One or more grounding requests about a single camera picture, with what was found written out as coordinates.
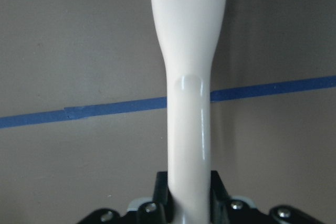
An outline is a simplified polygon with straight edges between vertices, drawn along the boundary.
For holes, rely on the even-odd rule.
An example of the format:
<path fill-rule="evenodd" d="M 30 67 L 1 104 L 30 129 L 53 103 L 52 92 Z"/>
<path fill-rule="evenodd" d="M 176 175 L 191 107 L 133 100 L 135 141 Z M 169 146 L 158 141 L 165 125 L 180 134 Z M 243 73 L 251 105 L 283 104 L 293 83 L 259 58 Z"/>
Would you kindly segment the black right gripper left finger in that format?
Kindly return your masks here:
<path fill-rule="evenodd" d="M 101 208 L 93 211 L 79 224 L 126 223 L 126 224 L 162 224 L 173 220 L 173 200 L 168 187 L 167 172 L 157 172 L 153 198 L 142 203 L 136 210 L 130 210 L 121 216 L 117 211 Z"/>

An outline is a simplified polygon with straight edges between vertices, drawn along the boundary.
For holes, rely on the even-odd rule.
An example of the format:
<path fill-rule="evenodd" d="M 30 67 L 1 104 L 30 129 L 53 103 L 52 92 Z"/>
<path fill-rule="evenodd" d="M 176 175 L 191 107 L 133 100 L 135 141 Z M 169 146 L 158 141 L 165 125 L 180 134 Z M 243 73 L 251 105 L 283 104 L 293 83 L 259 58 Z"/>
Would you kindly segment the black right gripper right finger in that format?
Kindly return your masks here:
<path fill-rule="evenodd" d="M 265 214 L 247 200 L 230 196 L 219 173 L 211 171 L 211 223 L 322 223 L 289 205 L 278 205 Z"/>

